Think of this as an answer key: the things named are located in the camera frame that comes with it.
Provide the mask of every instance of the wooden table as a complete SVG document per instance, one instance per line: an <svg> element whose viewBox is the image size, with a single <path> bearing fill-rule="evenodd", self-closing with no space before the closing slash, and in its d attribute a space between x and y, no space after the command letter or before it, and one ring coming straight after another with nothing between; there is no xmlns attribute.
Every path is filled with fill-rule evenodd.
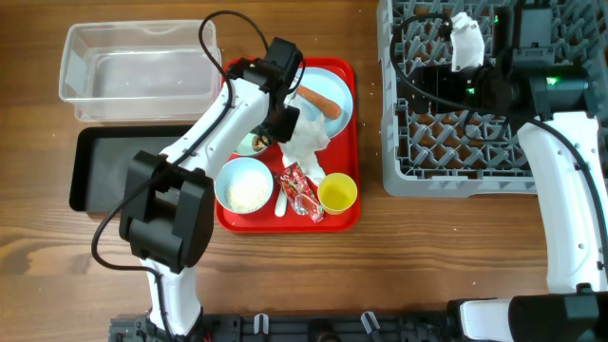
<svg viewBox="0 0 608 342"><path fill-rule="evenodd" d="M150 306L146 277L98 265L101 218L67 205L76 139L87 127L57 96L75 23L250 15L267 37L351 63L357 79L362 214L337 235L235 236L217 226L198 264L207 313L361 313L441 309L454 298L546 293L533 196L398 199L382 185L382 77L376 1L4 0L0 5L0 340L106 340L109 319ZM261 56L236 18L216 21L223 60ZM116 222L104 256L138 264Z"/></svg>

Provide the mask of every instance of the sausage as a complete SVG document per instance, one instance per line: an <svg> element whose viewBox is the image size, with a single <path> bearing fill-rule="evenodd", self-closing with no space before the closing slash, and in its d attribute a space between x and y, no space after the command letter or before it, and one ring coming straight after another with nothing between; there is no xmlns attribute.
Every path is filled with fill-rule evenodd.
<svg viewBox="0 0 608 342"><path fill-rule="evenodd" d="M313 104L328 119L335 120L342 114L342 108L337 103L319 95L304 85L301 85L297 89L297 94Z"/></svg>

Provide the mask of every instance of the dish rack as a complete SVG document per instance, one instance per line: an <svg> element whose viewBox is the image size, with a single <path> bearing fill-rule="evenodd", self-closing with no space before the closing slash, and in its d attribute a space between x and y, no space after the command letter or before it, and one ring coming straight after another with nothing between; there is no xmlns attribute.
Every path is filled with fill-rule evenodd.
<svg viewBox="0 0 608 342"><path fill-rule="evenodd" d="M466 111L446 114L415 114L398 88L390 63L392 30L412 15L465 11L477 20L485 41L485 54L492 53L494 10L509 0L380 0L376 10L378 59L383 77L382 169L384 187L396 197L466 198L483 193L536 194L536 187L517 136L506 130L494 143L470 142L469 136L496 138L502 118L474 114L463 123ZM608 5L584 1L551 1L554 14L552 44L556 64L581 62L589 71L598 95L608 94L608 71L604 49L608 47ZM451 47L439 39L441 20L412 23L401 36L395 53L406 75L430 63L451 61ZM605 99L598 98L602 104ZM608 127L606 110L598 116ZM602 166L608 169L608 129L600 130Z"/></svg>

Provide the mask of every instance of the red snack package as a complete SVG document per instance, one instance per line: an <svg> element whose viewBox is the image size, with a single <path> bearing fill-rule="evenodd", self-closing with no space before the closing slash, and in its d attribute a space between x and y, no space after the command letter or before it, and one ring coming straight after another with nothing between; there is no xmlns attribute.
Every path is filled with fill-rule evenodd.
<svg viewBox="0 0 608 342"><path fill-rule="evenodd" d="M283 189L289 203L306 210L306 213L314 222L323 219L323 207L314 195L313 189L308 184L306 176L304 176L297 163L286 167L278 175L276 181Z"/></svg>

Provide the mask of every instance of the white cloth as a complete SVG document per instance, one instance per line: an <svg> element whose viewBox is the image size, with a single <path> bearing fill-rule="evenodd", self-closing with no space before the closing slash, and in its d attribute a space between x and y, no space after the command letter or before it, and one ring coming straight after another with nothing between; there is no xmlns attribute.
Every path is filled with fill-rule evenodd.
<svg viewBox="0 0 608 342"><path fill-rule="evenodd" d="M314 152L327 148L330 138L325 131L325 117L319 115L316 121L309 121L307 106L300 105L302 100L296 96L291 105L300 109L300 115L295 123L294 134L287 143L280 143L285 167L297 162L302 172L314 185L319 185L325 178L325 171L319 165Z"/></svg>

